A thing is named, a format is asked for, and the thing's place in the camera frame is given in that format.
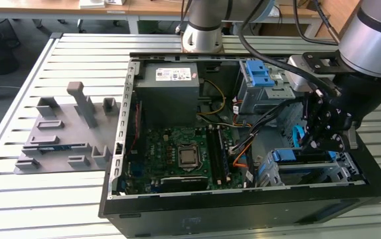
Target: power supply label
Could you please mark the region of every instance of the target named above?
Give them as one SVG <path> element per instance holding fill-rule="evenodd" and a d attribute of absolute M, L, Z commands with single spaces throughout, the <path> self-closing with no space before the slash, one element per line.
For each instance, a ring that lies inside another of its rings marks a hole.
<path fill-rule="evenodd" d="M 156 81 L 191 81 L 191 68 L 159 68 Z"/>

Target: black bracket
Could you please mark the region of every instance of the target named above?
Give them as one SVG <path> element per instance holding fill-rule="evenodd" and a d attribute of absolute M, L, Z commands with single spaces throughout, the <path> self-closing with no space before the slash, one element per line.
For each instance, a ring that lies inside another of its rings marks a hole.
<path fill-rule="evenodd" d="M 344 63 L 339 51 L 305 52 L 303 58 L 312 68 L 313 73 L 319 75 L 356 73 L 356 71 Z"/>

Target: wooden desk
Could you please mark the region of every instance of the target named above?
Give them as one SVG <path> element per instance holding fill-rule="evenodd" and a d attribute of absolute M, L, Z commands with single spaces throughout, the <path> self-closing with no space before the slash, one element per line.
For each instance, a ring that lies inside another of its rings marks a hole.
<path fill-rule="evenodd" d="M 182 1 L 180 0 L 132 0 L 130 2 L 130 14 L 135 15 L 179 15 L 182 14 Z M 292 6 L 280 5 L 284 18 L 294 17 Z M 299 9 L 300 18 L 319 18 L 316 11 L 305 8 Z"/>
<path fill-rule="evenodd" d="M 108 14 L 107 11 L 128 13 L 130 5 L 107 5 L 106 8 L 80 9 L 79 0 L 0 0 L 0 12 L 39 14 Z"/>
<path fill-rule="evenodd" d="M 282 5 L 280 9 L 283 23 L 294 24 L 292 6 Z M 180 14 L 180 0 L 127 0 L 126 5 L 95 9 L 79 9 L 79 0 L 0 0 L 0 18 L 127 20 L 132 34 L 139 34 L 138 21 L 179 21 Z M 323 24 L 317 13 L 299 9 L 299 16 L 301 24 L 309 24 L 305 35 L 315 37 Z M 278 21 L 279 17 L 268 17 L 263 22 Z"/>
<path fill-rule="evenodd" d="M 283 23 L 295 24 L 294 8 L 292 6 L 280 5 L 283 12 Z M 171 20 L 179 21 L 182 15 L 182 1 L 180 0 L 132 0 L 130 1 L 130 27 L 138 28 L 139 20 Z M 299 9 L 300 23 L 308 24 L 309 27 L 305 31 L 305 35 L 309 38 L 315 38 L 316 33 L 323 25 L 323 21 L 316 11 L 305 8 Z M 264 23 L 278 23 L 279 17 L 267 17 Z"/>

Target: metal frame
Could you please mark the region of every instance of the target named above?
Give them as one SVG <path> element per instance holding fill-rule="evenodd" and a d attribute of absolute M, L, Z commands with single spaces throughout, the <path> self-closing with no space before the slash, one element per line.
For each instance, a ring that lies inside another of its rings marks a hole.
<path fill-rule="evenodd" d="M 226 36 L 223 39 L 227 53 L 246 53 L 238 37 Z M 337 49 L 309 44 L 298 37 L 248 36 L 247 40 L 259 51 L 270 54 Z M 67 82 L 80 79 L 94 102 L 107 95 L 122 102 L 130 53 L 178 53 L 182 51 L 180 37 L 64 34 L 52 51 L 55 41 L 50 40 L 0 123 L 0 238 L 118 238 L 119 230 L 108 220 L 98 218 L 104 172 L 12 175 L 15 157 L 35 122 L 38 110 L 34 106 L 39 97 L 56 95 L 63 104 L 70 104 L 72 99 L 66 96 Z M 381 167 L 381 105 L 367 116 L 359 132 Z M 239 230 L 192 237 L 376 239 L 381 238 L 381 203 L 360 207 L 321 225 Z"/>

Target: desk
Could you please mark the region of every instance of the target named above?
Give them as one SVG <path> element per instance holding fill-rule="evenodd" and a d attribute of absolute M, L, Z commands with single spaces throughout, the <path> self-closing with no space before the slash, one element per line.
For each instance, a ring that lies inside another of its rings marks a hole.
<path fill-rule="evenodd" d="M 333 51 L 335 46 L 298 37 L 247 37 L 256 50 L 272 54 Z M 236 36 L 226 36 L 227 53 L 247 52 Z M 50 39 L 42 56 L 0 123 L 0 239 L 124 239 L 108 220 L 98 217 L 104 172 L 12 174 L 39 111 L 40 97 L 74 103 L 70 81 L 82 81 L 92 102 L 122 102 L 131 52 L 180 52 L 175 35 L 66 34 Z M 381 167 L 381 105 L 359 133 Z M 324 224 L 200 234 L 199 238 L 337 239 L 381 238 L 381 203 L 357 208 Z"/>
<path fill-rule="evenodd" d="M 294 24 L 292 6 L 280 6 L 284 24 Z M 139 20 L 179 21 L 182 3 L 171 0 L 127 0 L 126 5 L 79 9 L 79 0 L 0 0 L 0 18 L 127 20 L 132 34 L 139 34 Z M 315 11 L 299 9 L 301 24 L 309 24 L 305 35 L 315 37 L 323 21 Z M 270 16 L 264 23 L 278 23 Z"/>

